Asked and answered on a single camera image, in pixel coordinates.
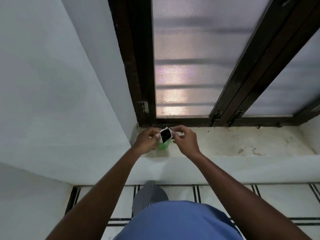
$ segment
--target person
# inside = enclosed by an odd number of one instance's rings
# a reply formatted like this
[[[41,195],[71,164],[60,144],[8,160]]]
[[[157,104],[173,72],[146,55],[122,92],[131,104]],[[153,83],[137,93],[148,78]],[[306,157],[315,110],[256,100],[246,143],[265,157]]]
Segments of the person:
[[[174,143],[201,171],[247,240],[310,240],[293,222],[236,181],[199,150],[196,134],[180,125]],[[155,150],[160,129],[149,128],[52,230],[47,240],[98,240],[139,157]],[[229,218],[212,206],[188,201],[162,201],[143,209],[115,239],[242,239]]]

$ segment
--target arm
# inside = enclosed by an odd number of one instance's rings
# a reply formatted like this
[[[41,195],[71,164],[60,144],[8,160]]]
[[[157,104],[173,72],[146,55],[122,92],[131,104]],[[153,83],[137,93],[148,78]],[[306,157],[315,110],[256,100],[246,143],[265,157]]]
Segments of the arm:
[[[310,240],[293,222],[202,155],[197,135],[185,126],[173,128],[180,151],[201,171],[246,239]]]
[[[46,240],[101,239],[132,167],[142,154],[156,149],[159,132],[149,128],[139,134],[132,148],[66,214]]]

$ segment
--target white floor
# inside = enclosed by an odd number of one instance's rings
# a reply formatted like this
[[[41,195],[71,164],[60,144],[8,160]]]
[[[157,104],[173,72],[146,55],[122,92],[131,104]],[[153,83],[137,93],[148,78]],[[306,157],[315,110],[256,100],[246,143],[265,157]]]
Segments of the white floor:
[[[296,223],[311,239],[320,240],[320,184],[246,185],[286,217]],[[169,200],[188,200],[205,203],[226,212],[210,186],[162,186]],[[124,187],[103,240],[112,240],[132,216],[134,193],[140,186]],[[77,201],[90,190],[82,187]]]

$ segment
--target white wall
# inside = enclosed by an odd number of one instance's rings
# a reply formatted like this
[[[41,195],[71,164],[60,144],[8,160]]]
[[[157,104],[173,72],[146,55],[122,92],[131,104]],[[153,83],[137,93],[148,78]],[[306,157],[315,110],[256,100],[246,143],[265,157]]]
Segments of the white wall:
[[[71,189],[0,163],[0,239],[45,239],[64,216]]]
[[[300,126],[309,145],[320,154],[320,115]]]
[[[0,0],[0,30],[0,162],[70,183],[109,170],[130,143],[62,1]]]
[[[62,0],[127,139],[137,119],[108,0]]]

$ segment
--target frosted glass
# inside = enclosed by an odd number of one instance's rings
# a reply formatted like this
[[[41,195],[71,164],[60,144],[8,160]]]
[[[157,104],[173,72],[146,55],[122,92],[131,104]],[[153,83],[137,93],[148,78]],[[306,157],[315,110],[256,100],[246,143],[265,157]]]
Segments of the frosted glass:
[[[302,47],[245,115],[294,115],[320,96],[320,30]]]
[[[157,116],[208,116],[270,0],[152,0]]]

